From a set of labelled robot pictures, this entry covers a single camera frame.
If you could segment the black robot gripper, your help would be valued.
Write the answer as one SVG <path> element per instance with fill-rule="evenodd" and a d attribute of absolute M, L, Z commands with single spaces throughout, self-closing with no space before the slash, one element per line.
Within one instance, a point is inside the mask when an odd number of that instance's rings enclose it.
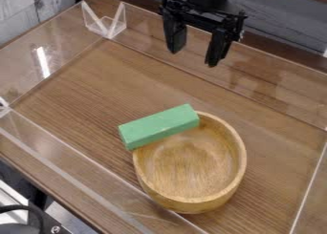
<path fill-rule="evenodd" d="M 241 39 L 245 11 L 228 0 L 161 0 L 160 15 L 172 53 L 185 46 L 188 25 L 212 33 L 204 63 L 214 67 L 225 57 L 230 40 Z"/>

